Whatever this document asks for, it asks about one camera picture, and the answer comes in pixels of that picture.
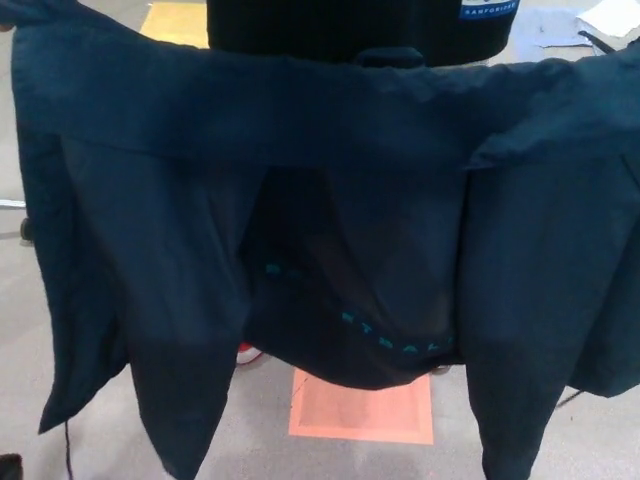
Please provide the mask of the robot left black hand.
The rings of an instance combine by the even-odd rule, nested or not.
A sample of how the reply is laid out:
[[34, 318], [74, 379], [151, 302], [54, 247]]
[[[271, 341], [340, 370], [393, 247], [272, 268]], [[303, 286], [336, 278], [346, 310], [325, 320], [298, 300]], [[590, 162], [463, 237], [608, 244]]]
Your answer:
[[22, 480], [22, 457], [16, 453], [0, 455], [0, 480]]

